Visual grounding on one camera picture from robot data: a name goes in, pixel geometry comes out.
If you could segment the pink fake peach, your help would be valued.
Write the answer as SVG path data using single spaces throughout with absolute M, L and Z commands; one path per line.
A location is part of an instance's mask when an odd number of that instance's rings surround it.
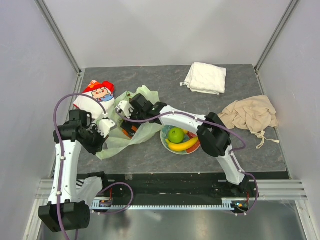
M 188 135 L 190 138 L 197 137 L 197 135 L 194 134 L 194 133 L 192 133 L 192 132 L 188 132 L 187 135 Z

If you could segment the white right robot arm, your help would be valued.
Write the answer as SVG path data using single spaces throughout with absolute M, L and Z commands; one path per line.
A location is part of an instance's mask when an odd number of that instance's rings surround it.
M 125 124 L 155 123 L 195 134 L 202 150 L 216 158 L 222 167 L 230 193 L 240 197 L 247 191 L 249 177 L 235 156 L 237 149 L 232 147 L 232 132 L 225 127 L 217 114 L 191 114 L 163 102 L 153 104 L 142 94 L 134 96 L 130 101 L 120 101 L 115 110 Z

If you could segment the orange fake fruit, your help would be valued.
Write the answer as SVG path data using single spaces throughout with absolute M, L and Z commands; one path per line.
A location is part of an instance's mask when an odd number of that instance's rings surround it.
M 131 137 L 133 137 L 136 134 L 137 130 L 138 130 L 138 128 L 136 126 L 132 125 L 129 128 L 128 133 L 130 134 Z

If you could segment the yellow fake banana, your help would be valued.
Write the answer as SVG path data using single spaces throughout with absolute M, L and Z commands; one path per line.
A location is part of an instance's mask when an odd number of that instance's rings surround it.
M 190 138 L 188 141 L 178 144 L 172 143 L 168 139 L 166 139 L 165 141 L 168 145 L 168 148 L 174 152 L 186 151 L 187 153 L 191 153 L 194 152 L 200 145 L 198 137 Z

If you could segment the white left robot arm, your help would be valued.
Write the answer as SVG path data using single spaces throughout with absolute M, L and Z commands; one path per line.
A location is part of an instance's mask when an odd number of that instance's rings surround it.
M 87 228 L 94 199 L 109 193 L 103 172 L 87 173 L 78 179 L 78 162 L 82 149 L 92 155 L 101 152 L 115 126 L 107 114 L 93 120 L 90 112 L 75 109 L 69 112 L 68 121 L 54 131 L 53 185 L 47 205 L 38 209 L 39 218 L 53 233 Z

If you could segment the pale green plastic bag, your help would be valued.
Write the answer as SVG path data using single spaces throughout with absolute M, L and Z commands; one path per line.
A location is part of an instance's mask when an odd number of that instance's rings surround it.
M 142 85 L 136 89 L 136 92 L 125 91 L 115 99 L 114 105 L 117 106 L 121 101 L 128 101 L 137 94 L 142 94 L 153 104 L 160 101 L 159 93 L 157 91 L 152 91 L 147 86 Z M 114 157 L 128 146 L 138 145 L 150 140 L 163 128 L 162 125 L 146 122 L 138 128 L 137 133 L 132 138 L 129 138 L 124 134 L 121 128 L 123 120 L 116 114 L 115 107 L 107 110 L 107 113 L 108 117 L 116 123 L 116 128 L 110 131 L 103 146 L 103 150 L 96 154 L 100 160 Z

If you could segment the green fake apple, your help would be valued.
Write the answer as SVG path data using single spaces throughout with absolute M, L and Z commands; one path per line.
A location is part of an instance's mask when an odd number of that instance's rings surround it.
M 169 130 L 167 134 L 167 139 L 174 144 L 180 144 L 183 142 L 185 137 L 185 132 L 178 127 L 173 127 Z

